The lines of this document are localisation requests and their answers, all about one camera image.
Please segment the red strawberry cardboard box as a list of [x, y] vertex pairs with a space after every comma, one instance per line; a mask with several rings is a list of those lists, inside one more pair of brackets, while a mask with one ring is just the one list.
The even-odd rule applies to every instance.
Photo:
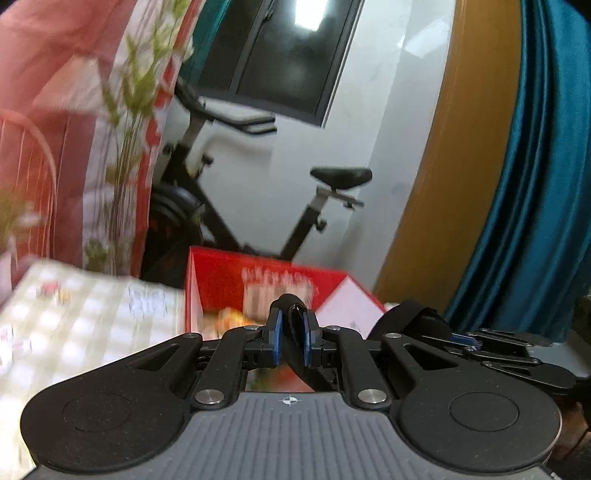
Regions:
[[185, 330], [214, 340], [238, 326], [266, 323], [270, 305], [297, 296], [322, 326], [367, 337], [386, 307], [345, 271], [191, 247], [185, 276]]

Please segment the teal curtain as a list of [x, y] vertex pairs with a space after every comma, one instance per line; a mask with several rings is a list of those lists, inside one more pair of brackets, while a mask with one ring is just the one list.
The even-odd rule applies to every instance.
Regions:
[[590, 6], [525, 1], [500, 181], [447, 308], [460, 331], [563, 341], [590, 289]]

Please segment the brown wooden door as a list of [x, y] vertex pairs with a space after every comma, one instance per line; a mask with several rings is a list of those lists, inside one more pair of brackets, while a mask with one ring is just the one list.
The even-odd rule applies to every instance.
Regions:
[[460, 1], [434, 121], [377, 279], [383, 301], [444, 312], [484, 229], [504, 164], [521, 63], [517, 1]]

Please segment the black exercise bike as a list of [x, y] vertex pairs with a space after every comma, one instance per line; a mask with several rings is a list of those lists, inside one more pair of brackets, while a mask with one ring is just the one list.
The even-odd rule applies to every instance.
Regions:
[[363, 207], [356, 191], [372, 170], [312, 165], [304, 157], [312, 150], [310, 132], [283, 139], [271, 113], [208, 108], [185, 80], [177, 81], [174, 99], [188, 126], [161, 150], [141, 279], [181, 287], [191, 246], [337, 264], [346, 230], [337, 207]]

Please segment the green plaid bunny tablecloth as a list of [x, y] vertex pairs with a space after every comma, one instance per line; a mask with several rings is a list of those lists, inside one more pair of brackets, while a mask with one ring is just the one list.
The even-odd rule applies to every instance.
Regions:
[[39, 391], [180, 334], [184, 295], [132, 277], [35, 261], [1, 308], [1, 476], [33, 461], [20, 416]]

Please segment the dark window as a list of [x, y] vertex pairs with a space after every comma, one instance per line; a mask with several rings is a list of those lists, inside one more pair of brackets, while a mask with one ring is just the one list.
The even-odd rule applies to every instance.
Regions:
[[181, 76], [197, 95], [323, 126], [360, 1], [207, 1]]

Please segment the pink printed backdrop cloth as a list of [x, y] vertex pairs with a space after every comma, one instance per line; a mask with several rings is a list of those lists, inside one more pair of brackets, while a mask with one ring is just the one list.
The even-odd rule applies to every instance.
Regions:
[[137, 275], [198, 1], [1, 5], [1, 293], [39, 258]]

